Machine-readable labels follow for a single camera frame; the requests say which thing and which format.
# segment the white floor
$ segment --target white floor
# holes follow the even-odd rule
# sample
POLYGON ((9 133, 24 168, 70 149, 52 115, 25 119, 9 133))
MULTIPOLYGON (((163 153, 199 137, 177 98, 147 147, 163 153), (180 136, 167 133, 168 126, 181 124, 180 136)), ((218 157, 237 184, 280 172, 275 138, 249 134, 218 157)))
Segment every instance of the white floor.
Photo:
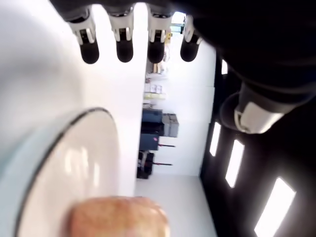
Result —
POLYGON ((149 197, 162 206, 171 237, 217 237, 198 177, 152 175, 149 180, 137 180, 135 195, 149 197))

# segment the robotic hand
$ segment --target robotic hand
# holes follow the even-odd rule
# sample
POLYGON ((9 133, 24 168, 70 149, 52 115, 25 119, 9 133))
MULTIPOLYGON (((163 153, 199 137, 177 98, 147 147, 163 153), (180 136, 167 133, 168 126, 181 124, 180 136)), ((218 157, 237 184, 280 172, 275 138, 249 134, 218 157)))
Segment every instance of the robotic hand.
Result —
MULTIPOLYGON (((93 3, 101 3, 108 12, 119 60, 132 59, 133 0, 51 2, 73 29, 86 63, 94 63, 99 57, 93 3)), ((264 133, 316 92, 314 8, 295 1, 286 7, 277 2, 146 0, 148 58, 153 63, 162 60, 165 32, 173 13, 187 13, 182 59, 193 61, 204 39, 226 60, 230 73, 242 80, 240 92, 222 105, 222 123, 249 134, 264 133)))

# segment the fluorescent light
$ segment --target fluorescent light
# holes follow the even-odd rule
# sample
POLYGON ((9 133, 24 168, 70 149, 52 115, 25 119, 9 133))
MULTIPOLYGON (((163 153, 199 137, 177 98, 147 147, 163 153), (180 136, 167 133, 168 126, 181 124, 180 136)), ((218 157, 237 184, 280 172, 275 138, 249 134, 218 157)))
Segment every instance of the fluorescent light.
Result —
POLYGON ((222 75, 227 74, 227 72, 228 72, 227 63, 224 60, 222 60, 222 75))
POLYGON ((219 123, 216 122, 214 126, 214 130, 213 130, 211 147, 209 148, 209 152, 211 152, 212 156, 216 155, 220 132, 221 132, 221 125, 219 125, 219 123))
POLYGON ((273 237, 280 227, 296 192, 277 178, 267 205, 255 227, 258 237, 273 237))
POLYGON ((227 173, 226 173, 226 181, 231 188, 235 187, 236 179, 238 176, 242 154, 243 154, 244 145, 239 141, 235 140, 232 150, 231 159, 229 161, 227 173))

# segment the white plate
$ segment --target white plate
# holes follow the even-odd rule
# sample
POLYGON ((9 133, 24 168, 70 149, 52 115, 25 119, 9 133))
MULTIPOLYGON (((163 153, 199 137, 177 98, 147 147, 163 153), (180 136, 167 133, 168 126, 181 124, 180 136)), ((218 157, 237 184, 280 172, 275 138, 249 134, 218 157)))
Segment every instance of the white plate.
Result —
POLYGON ((0 172, 0 236, 66 237, 76 203, 117 194, 118 167, 117 130, 104 110, 38 131, 0 172))

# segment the gray box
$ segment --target gray box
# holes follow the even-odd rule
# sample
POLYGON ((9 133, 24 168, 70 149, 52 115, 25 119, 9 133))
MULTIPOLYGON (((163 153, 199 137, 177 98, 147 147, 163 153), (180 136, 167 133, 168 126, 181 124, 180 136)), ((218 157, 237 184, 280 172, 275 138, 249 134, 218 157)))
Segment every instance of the gray box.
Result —
POLYGON ((179 122, 175 114, 169 114, 171 128, 169 132, 169 137, 178 137, 179 122))
POLYGON ((179 122, 175 114, 163 114, 162 122, 165 137, 178 137, 179 122))
POLYGON ((169 136, 170 133, 170 118, 168 114, 163 114, 162 115, 162 123, 164 124, 164 131, 163 131, 163 135, 165 137, 169 136))

